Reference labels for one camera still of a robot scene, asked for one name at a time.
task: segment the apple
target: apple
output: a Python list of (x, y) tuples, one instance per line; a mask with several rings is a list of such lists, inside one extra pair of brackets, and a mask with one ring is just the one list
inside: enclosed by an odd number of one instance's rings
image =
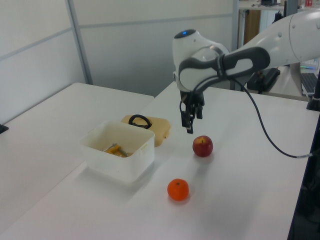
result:
[(193, 140), (192, 149), (198, 157), (208, 157), (214, 149), (214, 144), (208, 136), (198, 136)]

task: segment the orange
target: orange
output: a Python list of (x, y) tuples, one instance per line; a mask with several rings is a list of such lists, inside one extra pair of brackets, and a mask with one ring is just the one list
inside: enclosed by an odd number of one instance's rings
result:
[(173, 200), (182, 201), (188, 197), (189, 185), (185, 180), (176, 178), (168, 184), (167, 191)]

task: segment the table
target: table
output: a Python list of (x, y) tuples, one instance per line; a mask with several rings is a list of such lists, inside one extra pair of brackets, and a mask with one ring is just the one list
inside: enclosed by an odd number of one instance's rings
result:
[[(294, 155), (309, 152), (318, 112), (306, 110), (303, 101), (253, 98), (275, 144)], [(168, 119), (171, 133), (137, 182), (120, 184), (83, 162), (0, 240), (286, 240), (307, 159), (288, 158), (271, 146), (244, 92), (210, 87), (204, 99), (203, 119), (187, 134), (173, 82), (140, 112)], [(213, 154), (205, 159), (192, 150), (200, 135), (213, 141)], [(190, 187), (181, 203), (167, 195), (175, 178)]]
[(84, 161), (81, 137), (153, 98), (75, 83), (8, 122), (0, 135), (0, 234)]

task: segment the white plastic container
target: white plastic container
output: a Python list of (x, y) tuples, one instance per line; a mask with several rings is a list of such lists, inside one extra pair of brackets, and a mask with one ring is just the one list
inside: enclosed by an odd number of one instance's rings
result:
[[(133, 154), (120, 157), (103, 152), (112, 144)], [(126, 183), (134, 182), (155, 159), (155, 134), (122, 122), (103, 122), (80, 145), (89, 168)]]

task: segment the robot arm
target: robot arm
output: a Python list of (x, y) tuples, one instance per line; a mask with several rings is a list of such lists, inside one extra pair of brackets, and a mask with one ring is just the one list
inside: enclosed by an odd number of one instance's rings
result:
[(320, 9), (287, 16), (234, 52), (195, 30), (173, 39), (173, 77), (180, 90), (182, 126), (193, 133), (193, 120), (202, 118), (203, 91), (227, 79), (263, 69), (303, 62), (320, 56)]

